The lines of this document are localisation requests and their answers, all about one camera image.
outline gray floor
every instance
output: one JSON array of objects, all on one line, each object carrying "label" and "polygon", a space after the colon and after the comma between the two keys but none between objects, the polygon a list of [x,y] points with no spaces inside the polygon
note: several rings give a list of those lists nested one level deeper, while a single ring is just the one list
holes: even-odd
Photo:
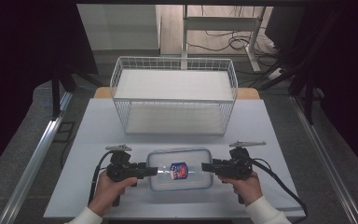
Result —
[{"label": "gray floor", "polygon": [[[112,62],[116,61],[116,57],[117,54],[96,53],[100,75],[95,77],[101,82],[105,84],[109,82],[114,68]],[[246,57],[230,56],[230,58],[236,69],[251,72]],[[243,82],[242,86],[246,87],[252,83],[248,80],[255,80],[260,75],[237,73],[237,76],[239,82]],[[65,156],[70,150],[70,139],[75,136],[88,100],[96,90],[96,87],[84,79],[76,75],[74,78],[78,88],[62,125],[63,131],[73,126],[74,133],[69,138],[67,138],[68,133],[65,132],[56,135],[56,142],[52,143],[48,150],[15,223],[63,223],[63,220],[46,220],[42,216],[60,176]],[[288,84],[290,80],[267,91],[261,91],[260,96],[265,101],[298,195],[309,208],[310,216],[303,223],[350,223],[287,94]],[[35,89],[34,103],[27,117],[0,158],[0,215],[50,121],[52,109],[50,91],[49,83]],[[314,128],[358,206],[358,160],[326,118],[318,101],[314,102],[312,113]],[[233,222],[249,223],[246,220]]]}]

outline cable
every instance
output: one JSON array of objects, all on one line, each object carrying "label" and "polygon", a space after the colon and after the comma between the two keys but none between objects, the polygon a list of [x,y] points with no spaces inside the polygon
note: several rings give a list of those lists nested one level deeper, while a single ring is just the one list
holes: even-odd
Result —
[{"label": "cable", "polygon": [[203,13],[205,12],[205,16],[208,16],[207,14],[206,14],[206,11],[203,9],[203,6],[201,6],[201,12],[202,12],[202,16],[203,16]]},{"label": "cable", "polygon": [[228,14],[228,16],[231,15],[231,13],[235,10],[236,7],[232,8],[231,12]]},{"label": "cable", "polygon": [[211,51],[221,51],[221,50],[223,50],[223,49],[227,49],[230,45],[227,45],[226,47],[224,47],[224,48],[222,48],[222,49],[208,49],[208,48],[205,48],[205,47],[203,47],[203,46],[200,46],[200,45],[192,45],[192,44],[189,44],[188,42],[187,42],[187,44],[189,45],[189,46],[191,46],[191,47],[196,47],[196,48],[201,48],[201,49],[207,49],[207,50],[211,50]]},{"label": "cable", "polygon": [[89,203],[92,201],[92,199],[94,198],[94,192],[95,192],[95,188],[97,186],[97,180],[98,180],[98,175],[100,173],[101,169],[101,164],[103,163],[103,160],[106,158],[107,155],[113,153],[112,150],[106,152],[103,157],[101,158],[100,162],[98,163],[98,165],[95,167],[95,171],[94,171],[94,176],[92,177],[92,182],[91,182],[91,189],[89,191]]},{"label": "cable", "polygon": [[253,160],[255,160],[255,161],[263,161],[263,162],[268,166],[268,168],[270,169],[270,171],[272,171],[271,166],[270,166],[269,163],[266,162],[265,160],[259,159],[259,158],[256,158],[256,159],[253,159]]},{"label": "cable", "polygon": [[243,72],[240,70],[235,70],[236,73],[244,73],[246,75],[252,75],[252,76],[258,76],[258,75],[263,75],[264,73],[250,73],[250,72]]},{"label": "cable", "polygon": [[238,13],[238,17],[241,16],[242,7],[240,7],[240,13]]},{"label": "cable", "polygon": [[258,55],[257,61],[258,61],[259,63],[263,64],[263,65],[266,66],[266,67],[271,67],[272,65],[274,65],[274,63],[273,63],[273,64],[263,63],[263,62],[260,60],[261,58],[276,58],[276,57],[273,56],[273,55]]},{"label": "cable", "polygon": [[269,72],[272,70],[272,68],[276,68],[278,69],[279,66],[282,64],[282,62],[278,63],[276,62],[274,65],[272,65],[261,77],[259,77],[257,80],[255,80],[252,84],[250,84],[248,86],[248,88],[252,88],[254,86],[255,83],[257,83],[259,80],[261,80],[263,77],[265,77],[266,75],[269,75]]},{"label": "cable", "polygon": [[304,210],[305,216],[300,218],[299,220],[297,220],[296,222],[293,223],[299,223],[301,221],[303,221],[304,219],[306,219],[308,217],[308,209],[307,206],[289,189],[287,188],[283,182],[280,180],[280,178],[272,172],[272,170],[270,168],[267,168],[265,165],[261,164],[260,162],[256,161],[256,159],[251,159],[249,158],[249,161],[257,166],[258,168],[264,170],[267,174],[269,174],[270,176],[272,176],[272,178],[275,179],[275,181],[281,186],[281,188],[284,189],[284,191],[286,191],[286,193],[288,193],[294,200],[296,200],[296,202],[298,202],[298,204],[300,204],[301,208]]},{"label": "cable", "polygon": [[211,35],[211,34],[209,34],[209,33],[208,33],[208,31],[205,31],[205,33],[206,33],[207,35],[211,35],[211,36],[232,35],[233,33],[236,33],[236,32],[238,32],[238,31],[233,31],[233,32],[230,32],[230,33],[225,33],[225,34],[221,34],[221,35]]},{"label": "cable", "polygon": [[[241,42],[242,46],[240,48],[234,47],[232,44],[235,43],[235,42]],[[233,34],[232,37],[228,40],[228,44],[233,49],[236,49],[236,50],[245,49],[246,47],[248,47],[249,43],[250,43],[250,36],[245,36],[245,35],[234,36],[234,34]]]},{"label": "cable", "polygon": [[246,83],[246,82],[251,82],[251,81],[255,81],[255,80],[253,79],[253,80],[242,81],[242,82],[238,83],[238,86],[240,86],[240,85],[242,85],[242,84],[244,84],[244,83]]}]

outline hand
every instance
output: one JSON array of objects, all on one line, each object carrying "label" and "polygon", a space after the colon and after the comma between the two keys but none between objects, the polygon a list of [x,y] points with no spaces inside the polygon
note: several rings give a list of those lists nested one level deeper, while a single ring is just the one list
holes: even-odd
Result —
[{"label": "hand", "polygon": [[94,198],[89,203],[89,209],[103,217],[112,207],[116,197],[124,194],[125,188],[135,184],[137,180],[136,177],[131,177],[120,182],[114,182],[107,176],[106,171],[103,171],[100,174]]},{"label": "hand", "polygon": [[245,206],[248,206],[263,196],[256,172],[252,172],[246,180],[231,179],[221,175],[219,175],[218,178],[225,183],[232,184],[234,193],[240,194],[245,202]]}]

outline black curtain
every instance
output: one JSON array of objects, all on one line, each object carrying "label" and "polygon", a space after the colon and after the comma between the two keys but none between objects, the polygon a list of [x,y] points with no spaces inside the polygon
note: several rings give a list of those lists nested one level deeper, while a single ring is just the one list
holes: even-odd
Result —
[{"label": "black curtain", "polygon": [[358,157],[358,1],[344,7],[312,71],[326,116]]},{"label": "black curtain", "polygon": [[98,73],[76,4],[0,2],[0,155],[54,73]]}]

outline black cable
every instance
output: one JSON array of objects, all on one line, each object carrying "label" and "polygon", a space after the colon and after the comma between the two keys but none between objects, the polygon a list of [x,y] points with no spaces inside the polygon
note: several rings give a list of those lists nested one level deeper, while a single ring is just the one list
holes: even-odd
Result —
[{"label": "black cable", "polygon": [[[240,48],[236,48],[234,47],[232,44],[235,43],[235,42],[240,42],[242,43],[242,46]],[[228,40],[228,44],[233,48],[233,49],[236,49],[236,50],[239,50],[239,49],[245,49],[250,43],[250,37],[249,36],[245,36],[245,35],[237,35],[237,36],[232,36],[229,40]]]},{"label": "black cable", "polygon": [[280,180],[280,178],[271,171],[271,169],[267,168],[265,165],[261,164],[260,162],[254,160],[254,159],[250,159],[249,161],[257,166],[258,168],[264,170],[267,174],[269,174],[270,176],[272,176],[272,178],[275,179],[275,181],[281,186],[282,189],[284,189],[284,191],[286,191],[286,193],[288,193],[294,200],[296,200],[296,202],[298,202],[298,204],[300,204],[301,208],[304,210],[305,216],[300,218],[299,220],[297,220],[296,222],[293,223],[299,223],[301,221],[303,221],[304,219],[306,219],[308,217],[308,209],[307,206],[289,189],[287,188],[283,182]]},{"label": "black cable", "polygon": [[111,154],[113,151],[110,150],[108,152],[106,152],[103,157],[101,158],[100,162],[98,163],[98,165],[95,167],[95,171],[94,171],[94,176],[92,177],[92,182],[91,182],[91,189],[89,191],[89,203],[92,201],[92,199],[94,198],[94,192],[95,192],[95,188],[97,186],[97,180],[98,180],[98,175],[100,174],[101,169],[101,164],[103,163],[103,160],[106,158],[107,155]]},{"label": "black cable", "polygon": [[240,13],[238,13],[238,17],[241,16],[242,7],[240,7]]},{"label": "black cable", "polygon": [[270,71],[271,71],[271,68],[272,67],[275,67],[275,66],[271,66],[271,67],[269,67],[268,69],[267,69],[267,71],[266,72],[264,72],[263,73],[263,75],[261,76],[261,77],[259,77],[257,80],[255,80],[252,84],[250,84],[249,86],[248,86],[248,88],[251,88],[251,87],[253,87],[253,85],[255,84],[255,83],[257,83],[261,78],[263,78],[263,77],[265,77]]},{"label": "black cable", "polygon": [[202,12],[202,16],[203,16],[203,13],[205,12],[205,16],[208,16],[207,14],[206,14],[206,11],[203,9],[203,6],[201,6],[201,12]]},{"label": "black cable", "polygon": [[268,55],[270,57],[276,57],[278,58],[279,56],[277,54],[270,54],[270,53],[266,53],[264,52],[261,47],[260,47],[260,44],[258,43],[258,41],[256,40],[255,43],[257,44],[258,46],[258,49],[255,49],[255,55]]},{"label": "black cable", "polygon": [[208,48],[205,48],[205,47],[203,47],[203,46],[200,46],[200,45],[192,45],[192,44],[189,44],[188,42],[187,42],[187,44],[189,45],[189,46],[191,46],[191,47],[196,47],[196,48],[201,48],[201,49],[207,49],[207,50],[211,50],[211,51],[221,51],[221,50],[223,50],[223,49],[227,49],[230,45],[227,45],[226,47],[224,47],[224,48],[222,48],[222,49],[208,49]]},{"label": "black cable", "polygon": [[231,15],[231,13],[233,12],[235,10],[235,7],[234,8],[232,8],[232,10],[230,11],[230,13],[228,14],[228,16],[230,16]]},{"label": "black cable", "polygon": [[211,34],[209,34],[208,33],[208,31],[205,31],[205,33],[207,34],[207,35],[211,35],[211,36],[223,36],[223,35],[232,35],[233,33],[237,33],[238,31],[233,31],[233,32],[230,32],[230,33],[225,33],[225,34],[221,34],[221,35],[211,35]]},{"label": "black cable", "polygon": [[242,85],[242,84],[244,84],[244,83],[246,83],[246,82],[251,82],[251,81],[255,81],[255,80],[253,79],[253,80],[242,81],[242,82],[238,83],[238,86],[240,86],[240,85]]},{"label": "black cable", "polygon": [[263,65],[266,66],[266,67],[271,67],[272,65],[274,65],[274,63],[273,63],[273,64],[263,63],[263,62],[260,60],[261,58],[276,58],[276,57],[275,57],[275,56],[272,56],[272,55],[258,55],[257,61],[258,61],[259,63],[263,64]]},{"label": "black cable", "polygon": [[258,75],[263,75],[263,73],[250,73],[250,72],[243,72],[243,71],[240,71],[240,70],[235,70],[236,73],[244,73],[246,75],[252,75],[252,76],[258,76]]},{"label": "black cable", "polygon": [[268,168],[270,169],[270,171],[272,171],[271,166],[270,166],[269,163],[266,162],[265,160],[259,159],[259,158],[256,158],[256,159],[253,159],[253,160],[255,160],[255,161],[263,161],[263,162],[268,166]]}]

